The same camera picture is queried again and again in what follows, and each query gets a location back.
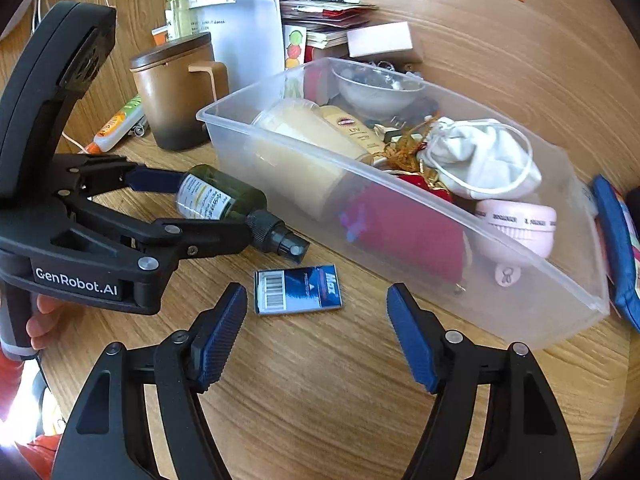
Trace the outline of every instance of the wood grain surface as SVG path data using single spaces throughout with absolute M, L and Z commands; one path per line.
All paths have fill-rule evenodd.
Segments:
M 164 21 L 164 0 L 110 1 L 118 8 L 117 47 L 66 129 L 82 143 L 135 93 L 128 59 L 151 46 L 150 30 Z M 622 191 L 638 185 L 640 52 L 608 0 L 367 1 L 383 9 L 378 20 L 412 24 L 425 78 L 563 147 L 583 180 L 602 172 Z M 4 80 L 28 37 L 26 22 L 0 43 Z M 121 153 L 178 170 L 214 162 L 208 147 L 171 155 L 149 139 L 131 140 Z M 167 197 L 125 191 L 102 200 L 145 219 L 173 213 Z M 312 247 L 306 261 L 338 266 L 345 309 L 277 319 L 248 314 L 223 379 L 202 397 L 212 433 L 237 479 L 400 478 L 433 399 L 412 381 L 386 319 L 388 283 L 320 246 Z M 155 317 L 72 310 L 61 342 L 44 355 L 63 413 L 70 413 L 107 343 L 156 344 L 188 327 L 229 281 L 251 290 L 254 270 L 281 264 L 251 249 L 184 262 Z M 422 304 L 445 327 L 480 344 L 500 344 Z M 639 339 L 634 335 L 630 343 L 627 323 L 612 316 L 536 357 L 566 417 L 582 476 L 588 478 L 640 405 Z M 473 471 L 486 393 L 479 391 L 459 478 Z M 151 403 L 150 411 L 162 472 L 173 478 L 157 406 Z

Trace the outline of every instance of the brown mug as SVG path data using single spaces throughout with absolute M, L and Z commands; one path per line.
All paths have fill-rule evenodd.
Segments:
M 209 139 L 196 113 L 229 94 L 229 82 L 226 66 L 214 61 L 208 32 L 143 52 L 131 59 L 130 70 L 160 148 L 186 150 Z

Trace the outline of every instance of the black spray nozzle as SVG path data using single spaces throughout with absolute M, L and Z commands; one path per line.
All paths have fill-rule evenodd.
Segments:
M 257 209 L 246 217 L 246 224 L 254 235 L 252 245 L 263 253 L 276 253 L 302 262 L 309 248 L 309 242 L 299 237 L 276 215 L 266 209 Z

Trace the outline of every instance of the plastic storage box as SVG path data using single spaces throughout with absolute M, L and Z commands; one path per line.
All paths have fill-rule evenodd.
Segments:
M 290 96 L 319 105 L 348 98 L 361 105 L 363 116 L 381 109 L 387 116 L 375 119 L 389 119 L 388 107 L 371 106 L 380 97 L 375 90 L 345 85 L 337 75 L 357 67 L 362 65 L 321 59 L 201 110 L 198 118 L 207 124 L 220 170 L 261 189 L 270 211 L 307 237 L 392 282 L 405 282 L 413 293 L 505 342 L 543 348 L 608 315 L 600 242 L 569 158 L 509 118 L 429 83 L 420 83 L 412 105 L 422 115 L 437 108 L 454 120 L 495 118 L 529 138 L 543 177 L 536 193 L 541 204 L 558 212 L 548 260 L 467 211 L 377 168 L 252 125 L 261 112 Z M 517 283 L 498 285 L 495 263 L 478 253 L 482 238 L 528 260 Z

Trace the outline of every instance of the white drawstring pouch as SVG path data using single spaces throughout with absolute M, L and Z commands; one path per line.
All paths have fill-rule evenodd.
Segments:
M 523 146 L 511 132 L 522 140 Z M 438 170 L 452 193 L 473 200 L 517 200 L 542 181 L 529 139 L 517 128 L 495 119 L 435 123 L 418 160 Z

